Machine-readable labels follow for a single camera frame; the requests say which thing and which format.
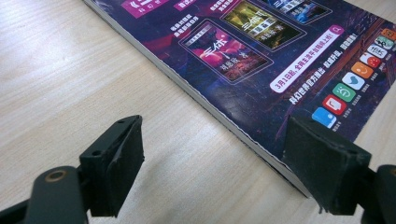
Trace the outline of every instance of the app icon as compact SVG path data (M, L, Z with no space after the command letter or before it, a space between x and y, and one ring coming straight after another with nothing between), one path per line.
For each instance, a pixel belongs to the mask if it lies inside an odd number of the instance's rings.
M386 37L384 37L382 35L379 35L376 38L375 43L383 49L391 49L393 47L393 45L395 44L393 41L387 39Z
M335 115L342 115L347 108L347 104L333 95L328 95L323 101L324 107Z
M312 119L323 124L327 128L331 128L334 125L334 123L337 121L337 118L332 113L330 113L329 111L327 111L322 107L319 107L312 114Z
M343 82L357 91L360 90L364 85L364 79L356 76L353 73L346 73L346 75L343 77Z
M364 63L361 62L356 62L352 66L352 72L356 73L357 75L364 77L364 78L369 78L373 74L373 69Z
M384 29L381 32L381 35L383 35L386 38L389 38L391 40L396 40L396 33L391 31L390 29Z
M377 57L373 56L370 53L363 53L363 55L361 55L361 61L363 63L366 63L370 66L372 66L373 68L377 68L379 66L379 64L381 63L381 60L379 60Z
M381 47L379 47L379 46L377 46L377 45L371 45L371 46L367 49L367 51L369 51L369 52L372 53L374 56L376 56L376 57L378 57L378 58L380 58L380 59L385 58L385 56L387 56L387 54L388 54L388 52L387 52L385 49L383 49L383 48L381 48Z
M343 99L345 102L351 102L353 97L356 95L356 92L343 83L338 83L338 85L332 90L332 93Z

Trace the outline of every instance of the blue app icon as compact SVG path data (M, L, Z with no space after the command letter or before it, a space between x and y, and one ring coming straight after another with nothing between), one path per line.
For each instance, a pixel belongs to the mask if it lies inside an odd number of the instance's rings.
M334 123L337 121L337 118L324 109L323 107L319 107L314 114L312 114L312 119L316 120L317 122L323 124L327 128L331 128Z

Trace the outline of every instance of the table top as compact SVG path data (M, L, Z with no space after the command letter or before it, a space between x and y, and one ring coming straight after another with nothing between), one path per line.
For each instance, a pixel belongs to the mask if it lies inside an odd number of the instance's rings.
M348 0L396 22L393 0ZM393 87L356 144L396 162ZM120 210L91 223L360 223L318 213L80 0L0 2L0 210L113 122L143 116L146 161Z

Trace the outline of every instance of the book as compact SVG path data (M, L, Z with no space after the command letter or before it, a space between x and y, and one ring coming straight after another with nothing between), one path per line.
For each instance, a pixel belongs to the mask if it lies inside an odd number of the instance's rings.
M340 0L84 0L303 194L289 116L354 141L395 80L396 25Z

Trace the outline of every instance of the green app icon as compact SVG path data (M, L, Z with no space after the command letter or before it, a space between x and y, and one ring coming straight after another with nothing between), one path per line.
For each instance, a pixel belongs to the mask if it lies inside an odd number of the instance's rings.
M332 90L332 93L346 102L351 102L353 97L356 95L356 92L343 83L338 83L338 85Z

